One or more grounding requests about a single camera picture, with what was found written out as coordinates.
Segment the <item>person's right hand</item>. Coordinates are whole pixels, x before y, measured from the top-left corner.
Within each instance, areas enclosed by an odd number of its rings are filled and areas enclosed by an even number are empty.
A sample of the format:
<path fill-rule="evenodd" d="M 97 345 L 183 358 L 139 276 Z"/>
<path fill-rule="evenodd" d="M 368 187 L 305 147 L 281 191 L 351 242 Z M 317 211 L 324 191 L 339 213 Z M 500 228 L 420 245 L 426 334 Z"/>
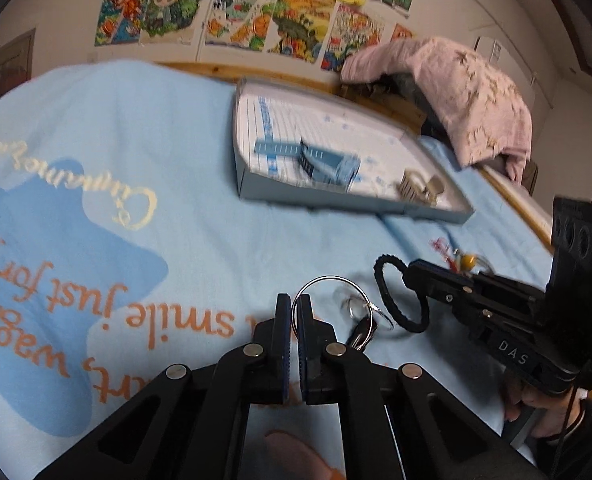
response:
<path fill-rule="evenodd" d="M 565 396 L 547 396 L 510 370 L 504 372 L 500 392 L 507 422 L 515 422 L 525 408 L 541 412 L 530 433 L 537 439 L 561 434 L 581 414 L 578 392 L 570 390 Z"/>

